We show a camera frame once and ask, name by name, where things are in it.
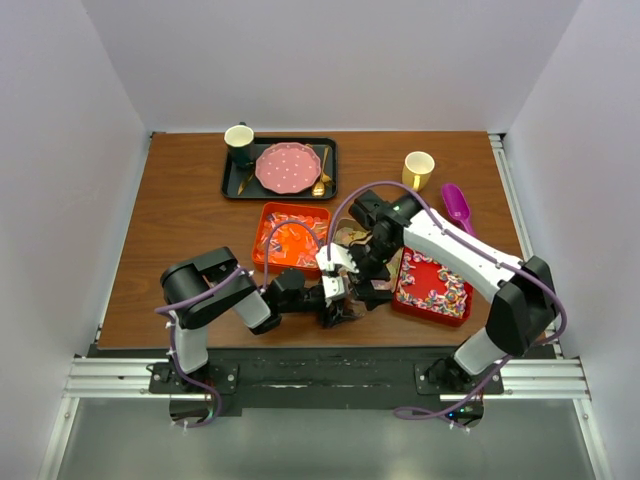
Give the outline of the red box of lollipops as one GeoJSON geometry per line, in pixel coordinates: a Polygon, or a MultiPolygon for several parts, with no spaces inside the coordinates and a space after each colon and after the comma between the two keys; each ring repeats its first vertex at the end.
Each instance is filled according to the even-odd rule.
{"type": "Polygon", "coordinates": [[[404,248],[392,309],[403,315],[458,328],[469,318],[474,289],[432,257],[404,248]]]}

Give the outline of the silver tin of gummies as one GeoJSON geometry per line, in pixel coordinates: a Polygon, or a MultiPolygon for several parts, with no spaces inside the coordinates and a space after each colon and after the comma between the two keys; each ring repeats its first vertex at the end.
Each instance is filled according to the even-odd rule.
{"type": "MultiPolygon", "coordinates": [[[[334,234],[333,241],[343,247],[349,247],[352,244],[364,243],[369,233],[364,230],[355,220],[342,218],[337,223],[337,230],[334,234]]],[[[402,251],[397,251],[393,257],[387,262],[386,269],[389,273],[388,280],[374,279],[371,281],[372,286],[376,290],[394,290],[398,278],[398,271],[402,261],[402,251]]]]}

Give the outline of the orange candy box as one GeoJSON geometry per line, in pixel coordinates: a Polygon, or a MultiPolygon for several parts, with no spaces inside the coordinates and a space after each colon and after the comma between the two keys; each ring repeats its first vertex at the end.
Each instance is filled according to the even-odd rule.
{"type": "Polygon", "coordinates": [[[264,205],[251,253],[258,271],[263,272],[268,252],[268,272],[282,273],[295,268],[309,280],[321,272],[315,256],[327,240],[330,212],[325,208],[268,202],[264,205]]]}

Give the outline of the purple plastic scoop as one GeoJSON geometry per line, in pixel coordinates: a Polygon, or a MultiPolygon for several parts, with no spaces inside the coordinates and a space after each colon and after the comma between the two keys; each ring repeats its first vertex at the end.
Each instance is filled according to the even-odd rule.
{"type": "Polygon", "coordinates": [[[475,237],[471,209],[462,190],[454,183],[446,183],[441,187],[441,196],[449,217],[457,222],[467,234],[475,237]]]}

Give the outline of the clear glass jar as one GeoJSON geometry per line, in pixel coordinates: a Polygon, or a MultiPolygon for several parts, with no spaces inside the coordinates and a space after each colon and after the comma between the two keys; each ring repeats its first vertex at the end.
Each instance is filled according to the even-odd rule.
{"type": "Polygon", "coordinates": [[[353,296],[344,299],[342,315],[346,321],[360,319],[367,315],[367,303],[353,296]]]}

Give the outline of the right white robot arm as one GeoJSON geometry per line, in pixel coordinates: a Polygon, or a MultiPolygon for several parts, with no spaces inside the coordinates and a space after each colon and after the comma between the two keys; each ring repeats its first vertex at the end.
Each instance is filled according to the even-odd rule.
{"type": "Polygon", "coordinates": [[[469,392],[494,362],[523,356],[556,318],[566,315],[544,260],[521,260],[489,247],[411,193],[390,203],[366,190],[349,213],[371,234],[365,244],[349,249],[357,268],[353,285],[382,278],[390,258],[408,248],[461,276],[490,303],[485,326],[427,369],[432,384],[469,392]]]}

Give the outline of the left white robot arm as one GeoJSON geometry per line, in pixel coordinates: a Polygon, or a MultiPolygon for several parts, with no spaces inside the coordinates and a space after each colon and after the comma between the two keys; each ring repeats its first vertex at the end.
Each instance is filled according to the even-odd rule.
{"type": "Polygon", "coordinates": [[[213,391],[208,326],[229,310],[255,335],[276,328],[288,313],[314,313],[325,328],[356,318],[343,299],[326,299],[322,283],[308,287],[299,268],[258,285],[227,247],[169,267],[160,283],[165,304],[154,312],[167,318],[172,383],[185,392],[213,391]]]}

